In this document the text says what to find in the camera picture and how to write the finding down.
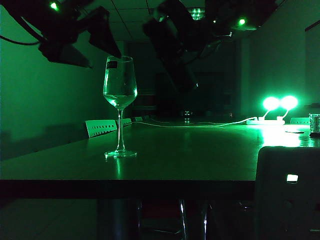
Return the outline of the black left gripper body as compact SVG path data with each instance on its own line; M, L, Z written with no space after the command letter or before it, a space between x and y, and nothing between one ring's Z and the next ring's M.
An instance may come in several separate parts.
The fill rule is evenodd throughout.
M77 42L78 36L88 30L90 18L72 20L58 16L40 16L37 28L41 31L43 40L38 49L50 62L61 62L61 50L64 45Z

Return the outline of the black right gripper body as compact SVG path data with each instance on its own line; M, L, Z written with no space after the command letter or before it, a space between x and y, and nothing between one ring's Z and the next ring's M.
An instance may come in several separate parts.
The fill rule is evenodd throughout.
M206 6L200 19L194 19L180 0L175 1L174 10L177 38L187 51L200 51L210 44L229 40L233 36L228 20L218 16L215 4Z

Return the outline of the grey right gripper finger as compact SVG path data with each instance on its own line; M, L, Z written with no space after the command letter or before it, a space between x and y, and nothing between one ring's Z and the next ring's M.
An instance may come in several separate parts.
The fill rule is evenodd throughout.
M191 60L188 60L186 62L186 65L193 63L195 60L203 60L209 57L219 49L221 44L222 44L222 41L217 40L206 45L202 50L198 51Z

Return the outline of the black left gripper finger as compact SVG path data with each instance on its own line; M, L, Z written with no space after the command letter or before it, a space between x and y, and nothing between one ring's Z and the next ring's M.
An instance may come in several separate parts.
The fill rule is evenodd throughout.
M83 68L93 67L90 61L79 50L70 44L66 44L62 47L60 53L60 62L62 64Z
M109 11L103 7L98 7L92 12L88 27L89 43L114 57L121 57L121 51L110 29L109 16Z

